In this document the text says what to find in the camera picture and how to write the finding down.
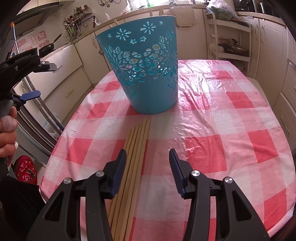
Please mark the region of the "person's left hand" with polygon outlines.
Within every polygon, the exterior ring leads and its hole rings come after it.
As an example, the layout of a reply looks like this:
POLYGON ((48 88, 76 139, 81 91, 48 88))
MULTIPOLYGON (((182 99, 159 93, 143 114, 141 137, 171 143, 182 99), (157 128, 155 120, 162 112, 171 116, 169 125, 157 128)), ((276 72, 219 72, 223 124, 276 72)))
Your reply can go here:
POLYGON ((9 115, 1 118, 0 126, 0 156, 4 158, 6 166, 10 166, 16 152, 16 120, 17 110, 14 106, 10 108, 9 115))

